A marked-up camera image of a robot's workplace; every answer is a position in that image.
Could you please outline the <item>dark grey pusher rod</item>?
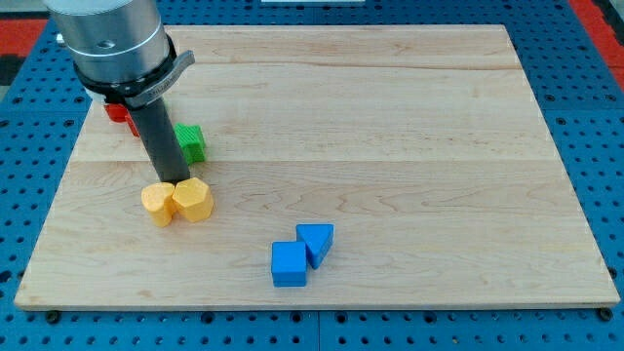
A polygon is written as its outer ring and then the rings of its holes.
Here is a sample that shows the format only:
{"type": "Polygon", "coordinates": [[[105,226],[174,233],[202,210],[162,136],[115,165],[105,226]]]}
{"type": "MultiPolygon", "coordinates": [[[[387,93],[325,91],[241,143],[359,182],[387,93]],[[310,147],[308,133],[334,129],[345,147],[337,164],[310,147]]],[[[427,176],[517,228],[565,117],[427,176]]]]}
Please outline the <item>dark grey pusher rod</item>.
{"type": "Polygon", "coordinates": [[[158,98],[142,107],[129,109],[140,139],[162,182],[176,184],[190,178],[164,100],[158,98]]]}

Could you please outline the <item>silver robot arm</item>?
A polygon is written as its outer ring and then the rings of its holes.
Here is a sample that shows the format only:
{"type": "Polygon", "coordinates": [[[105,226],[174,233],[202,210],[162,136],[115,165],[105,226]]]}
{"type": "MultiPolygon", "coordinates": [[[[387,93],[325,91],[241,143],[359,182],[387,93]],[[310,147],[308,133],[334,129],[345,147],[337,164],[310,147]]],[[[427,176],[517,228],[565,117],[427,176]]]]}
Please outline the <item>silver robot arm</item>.
{"type": "Polygon", "coordinates": [[[195,62],[179,54],[153,0],[46,0],[86,91],[124,106],[163,182],[190,178],[163,94],[195,62]]]}

